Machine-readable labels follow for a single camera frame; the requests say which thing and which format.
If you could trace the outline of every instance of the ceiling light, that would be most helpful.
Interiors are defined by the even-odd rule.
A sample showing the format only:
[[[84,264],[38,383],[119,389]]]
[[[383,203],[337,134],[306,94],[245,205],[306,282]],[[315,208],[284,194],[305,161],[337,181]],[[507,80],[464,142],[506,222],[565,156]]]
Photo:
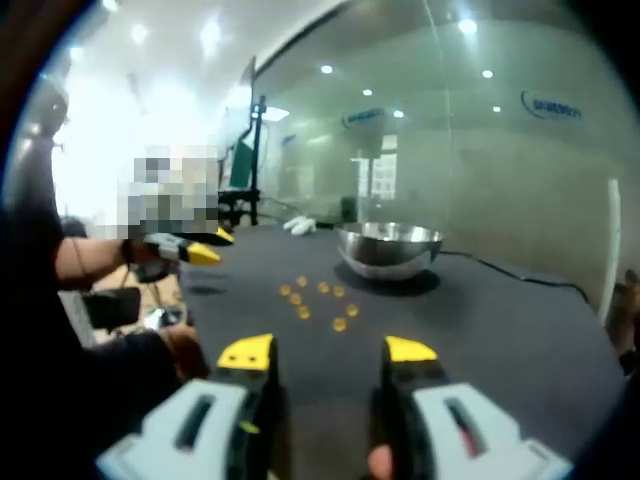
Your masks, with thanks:
[[[220,27],[218,27],[218,23],[215,20],[207,22],[200,32],[200,43],[202,43],[205,56],[211,55],[219,40]]]
[[[116,0],[102,0],[102,6],[110,12],[118,11],[118,2]]]
[[[82,60],[83,55],[84,55],[84,50],[82,50],[82,47],[71,47],[69,49],[69,56],[71,57],[71,60],[73,60],[74,62],[78,62]]]
[[[144,25],[134,25],[131,29],[131,38],[138,45],[142,45],[144,43],[147,35],[149,35],[149,30],[147,30],[147,27]]]
[[[276,107],[267,107],[267,111],[262,114],[263,120],[267,120],[269,122],[279,122],[288,116],[288,111]]]
[[[465,35],[473,35],[478,31],[478,24],[473,20],[465,19],[458,22],[458,28]]]

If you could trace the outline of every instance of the stainless steel bowl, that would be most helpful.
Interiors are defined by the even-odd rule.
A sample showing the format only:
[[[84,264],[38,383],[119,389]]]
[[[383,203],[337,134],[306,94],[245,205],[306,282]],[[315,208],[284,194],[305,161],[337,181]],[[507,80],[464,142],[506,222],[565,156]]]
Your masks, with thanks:
[[[424,270],[440,252],[440,232],[400,223],[350,223],[338,230],[340,253],[362,276],[405,280]]]

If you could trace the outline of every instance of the person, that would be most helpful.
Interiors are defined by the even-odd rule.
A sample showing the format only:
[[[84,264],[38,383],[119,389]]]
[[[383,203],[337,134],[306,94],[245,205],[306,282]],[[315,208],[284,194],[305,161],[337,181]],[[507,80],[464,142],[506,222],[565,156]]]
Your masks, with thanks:
[[[65,99],[43,79],[16,132],[3,182],[3,306],[13,319],[3,341],[3,407],[13,417],[5,428],[21,452],[15,459],[24,457],[23,477],[96,476],[97,455],[182,383],[207,375],[195,330],[187,325],[81,346],[58,291],[91,285],[126,257],[136,263],[155,257],[142,242],[64,237],[51,152],[65,116]]]

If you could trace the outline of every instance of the black tablecloth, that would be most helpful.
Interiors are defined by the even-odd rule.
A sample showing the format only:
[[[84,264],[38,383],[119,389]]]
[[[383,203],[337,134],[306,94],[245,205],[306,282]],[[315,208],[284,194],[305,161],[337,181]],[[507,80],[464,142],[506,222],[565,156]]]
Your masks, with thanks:
[[[336,241],[331,231],[298,238],[276,227],[239,230],[236,244],[220,250],[223,264],[182,271],[183,296],[211,365],[239,338],[277,337],[291,408],[291,478],[353,479],[366,471],[385,335],[435,349],[453,381],[480,389],[525,435],[569,459],[607,418],[622,373],[596,315],[574,290],[441,255],[419,280],[372,291],[342,262]],[[320,293],[323,281],[343,286],[344,297]],[[283,285],[301,294],[311,318],[298,318],[280,295]],[[353,320],[348,304],[359,309]],[[332,329],[338,316],[348,322],[341,333]]]

